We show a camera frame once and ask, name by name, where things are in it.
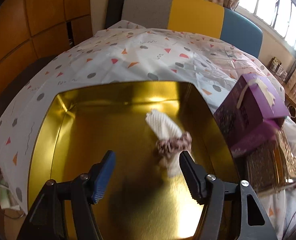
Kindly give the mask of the white socks with scrunchie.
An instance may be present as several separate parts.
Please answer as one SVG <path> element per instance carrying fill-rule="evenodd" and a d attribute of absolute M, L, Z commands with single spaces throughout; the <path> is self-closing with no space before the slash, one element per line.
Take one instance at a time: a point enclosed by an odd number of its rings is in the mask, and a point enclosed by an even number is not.
<path fill-rule="evenodd" d="M 183 151 L 191 152 L 192 149 L 190 133 L 183 132 L 167 114 L 156 109 L 147 113 L 145 120 L 158 138 L 156 149 L 161 156 L 159 165 L 166 170 L 169 178 L 179 176 L 179 155 Z"/>

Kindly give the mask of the gold metal tin tray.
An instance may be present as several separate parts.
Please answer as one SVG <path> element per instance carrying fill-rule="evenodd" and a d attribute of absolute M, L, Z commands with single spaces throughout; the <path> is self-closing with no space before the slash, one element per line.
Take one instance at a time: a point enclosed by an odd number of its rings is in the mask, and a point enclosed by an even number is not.
<path fill-rule="evenodd" d="M 28 179 L 28 204 L 49 179 L 69 181 L 90 170 L 108 150 L 116 166 L 92 210 L 104 239 L 191 237 L 202 207 L 183 176 L 159 166 L 157 137 L 145 117 L 156 109 L 192 136 L 192 155 L 208 173 L 236 183 L 225 140 L 197 88 L 187 82 L 111 83 L 59 93 L 37 136 Z"/>

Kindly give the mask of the purple cardboard box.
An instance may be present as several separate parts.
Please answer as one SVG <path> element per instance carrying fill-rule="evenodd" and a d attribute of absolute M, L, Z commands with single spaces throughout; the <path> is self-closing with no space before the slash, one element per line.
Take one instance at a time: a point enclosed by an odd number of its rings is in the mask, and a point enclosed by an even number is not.
<path fill-rule="evenodd" d="M 214 113 L 234 158 L 273 139 L 289 111 L 271 81 L 243 74 Z"/>

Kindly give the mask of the patterned white tablecloth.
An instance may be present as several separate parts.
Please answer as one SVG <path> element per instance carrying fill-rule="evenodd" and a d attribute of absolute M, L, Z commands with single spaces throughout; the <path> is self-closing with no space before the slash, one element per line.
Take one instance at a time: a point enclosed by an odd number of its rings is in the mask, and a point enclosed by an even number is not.
<path fill-rule="evenodd" d="M 258 59 L 229 43 L 192 33 L 119 22 L 51 60 L 29 66 L 0 98 L 0 168 L 22 211 L 37 136 L 55 96 L 111 83 L 174 81 L 194 85 L 212 115 L 242 74 L 266 76 Z"/>

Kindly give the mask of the grey yellow blue sofa back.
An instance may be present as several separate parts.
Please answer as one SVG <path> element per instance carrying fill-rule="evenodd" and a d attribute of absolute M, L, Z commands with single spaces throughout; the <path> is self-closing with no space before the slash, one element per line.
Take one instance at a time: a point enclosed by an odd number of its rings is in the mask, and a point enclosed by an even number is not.
<path fill-rule="evenodd" d="M 122 19 L 147 28 L 218 38 L 258 57 L 262 30 L 241 14 L 205 0 L 124 0 Z"/>

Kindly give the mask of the black pillar behind sofa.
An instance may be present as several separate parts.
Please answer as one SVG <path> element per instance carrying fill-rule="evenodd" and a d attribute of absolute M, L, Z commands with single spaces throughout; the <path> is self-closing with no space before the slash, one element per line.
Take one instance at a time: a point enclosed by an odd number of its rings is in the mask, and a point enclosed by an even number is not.
<path fill-rule="evenodd" d="M 104 28 L 108 29 L 122 17 L 124 0 L 108 0 Z"/>

